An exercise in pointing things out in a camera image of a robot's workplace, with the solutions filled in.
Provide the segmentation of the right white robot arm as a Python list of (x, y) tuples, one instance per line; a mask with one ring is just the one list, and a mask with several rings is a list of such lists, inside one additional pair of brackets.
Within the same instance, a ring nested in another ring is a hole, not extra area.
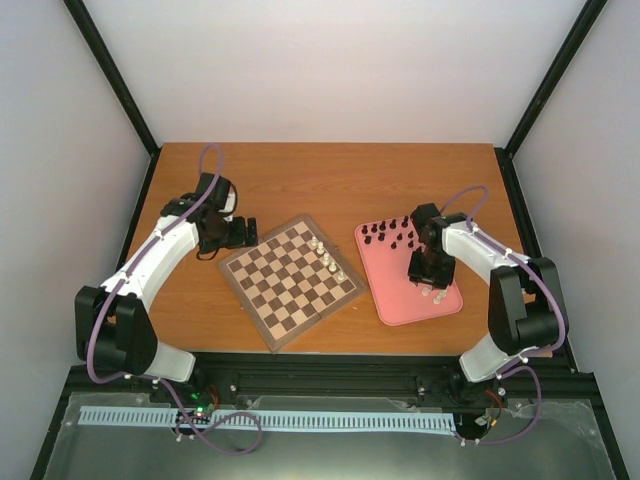
[(530, 356), (564, 344), (568, 320), (553, 261), (514, 252), (468, 216), (445, 216), (432, 203), (418, 206), (409, 219), (419, 243), (408, 267), (412, 283), (444, 290), (461, 262), (488, 285), (488, 333), (459, 358), (466, 381), (504, 378)]

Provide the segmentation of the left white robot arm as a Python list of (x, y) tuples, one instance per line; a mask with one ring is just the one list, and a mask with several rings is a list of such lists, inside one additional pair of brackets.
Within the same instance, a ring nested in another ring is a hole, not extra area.
[(228, 179), (203, 173), (195, 191), (170, 200), (136, 253), (98, 287), (84, 286), (74, 301), (76, 350), (98, 384), (121, 376), (173, 381), (186, 402), (201, 400), (208, 378), (193, 354), (161, 342), (149, 318), (152, 303), (189, 253), (200, 260), (222, 249), (254, 246), (253, 218), (235, 214), (238, 194)]

